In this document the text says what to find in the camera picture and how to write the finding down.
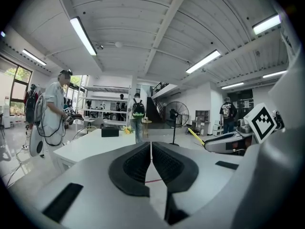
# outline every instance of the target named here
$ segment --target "staircase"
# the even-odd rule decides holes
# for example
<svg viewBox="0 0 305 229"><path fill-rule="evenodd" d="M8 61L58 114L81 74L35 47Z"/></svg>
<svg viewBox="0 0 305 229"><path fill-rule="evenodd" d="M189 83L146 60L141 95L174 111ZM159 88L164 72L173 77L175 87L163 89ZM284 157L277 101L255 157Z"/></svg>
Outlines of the staircase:
<svg viewBox="0 0 305 229"><path fill-rule="evenodd" d="M153 123L162 123L161 116L163 116L163 108L160 103L156 100L156 104L153 102L151 97L147 97L147 106L146 106L146 117L151 120Z"/></svg>

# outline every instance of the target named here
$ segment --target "jeans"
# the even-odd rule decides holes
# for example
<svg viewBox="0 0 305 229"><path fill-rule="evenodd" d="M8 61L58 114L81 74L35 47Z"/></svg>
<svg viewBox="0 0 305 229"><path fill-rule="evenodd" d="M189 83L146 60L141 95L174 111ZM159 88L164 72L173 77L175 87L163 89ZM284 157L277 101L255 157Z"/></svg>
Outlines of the jeans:
<svg viewBox="0 0 305 229"><path fill-rule="evenodd" d="M224 134L234 131L234 121L224 123Z"/></svg>
<svg viewBox="0 0 305 229"><path fill-rule="evenodd" d="M135 131L135 143L140 143L142 142L142 137L143 137L143 124L142 124L142 119L132 119L132 128Z"/></svg>

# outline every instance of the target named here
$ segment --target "backpack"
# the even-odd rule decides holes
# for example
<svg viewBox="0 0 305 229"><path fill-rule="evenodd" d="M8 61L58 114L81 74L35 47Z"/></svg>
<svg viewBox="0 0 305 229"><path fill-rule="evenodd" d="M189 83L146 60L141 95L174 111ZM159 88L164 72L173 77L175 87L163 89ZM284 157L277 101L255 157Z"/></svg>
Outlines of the backpack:
<svg viewBox="0 0 305 229"><path fill-rule="evenodd" d="M231 104L224 104L222 106L223 108L223 115L224 115L224 118L230 118L231 115L230 115L230 111L231 111Z"/></svg>
<svg viewBox="0 0 305 229"><path fill-rule="evenodd" d="M132 107L132 116L136 119L143 118L145 114L145 109L144 109L144 105L142 104L142 100L138 103L135 99L133 100L134 100L134 104Z"/></svg>
<svg viewBox="0 0 305 229"><path fill-rule="evenodd" d="M35 93L35 91L28 91L29 97L25 103L25 119L30 124L34 122Z"/></svg>

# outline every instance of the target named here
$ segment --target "fan stand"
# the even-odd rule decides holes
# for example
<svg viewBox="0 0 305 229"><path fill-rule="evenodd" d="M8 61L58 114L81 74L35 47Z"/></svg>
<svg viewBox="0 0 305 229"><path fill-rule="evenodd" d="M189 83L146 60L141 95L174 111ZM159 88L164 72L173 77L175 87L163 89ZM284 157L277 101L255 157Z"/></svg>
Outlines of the fan stand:
<svg viewBox="0 0 305 229"><path fill-rule="evenodd" d="M173 124L173 142L170 143L172 145L179 146L178 144L175 143L175 134L176 134L176 118L177 118L177 113L175 113L175 119L174 119L174 124Z"/></svg>

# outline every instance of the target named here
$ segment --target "yellow pole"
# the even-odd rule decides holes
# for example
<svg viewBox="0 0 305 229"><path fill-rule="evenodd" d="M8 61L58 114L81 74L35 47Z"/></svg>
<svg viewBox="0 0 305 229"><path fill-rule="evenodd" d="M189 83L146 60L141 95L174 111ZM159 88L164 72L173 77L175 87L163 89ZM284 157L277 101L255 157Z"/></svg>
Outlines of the yellow pole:
<svg viewBox="0 0 305 229"><path fill-rule="evenodd" d="M197 135L195 134L195 132L193 132L193 131L191 130L191 128L188 128L188 130L189 130L190 133L192 133L193 136L196 137L196 139L204 146L203 140L201 140L201 139L199 138L199 136L197 136Z"/></svg>

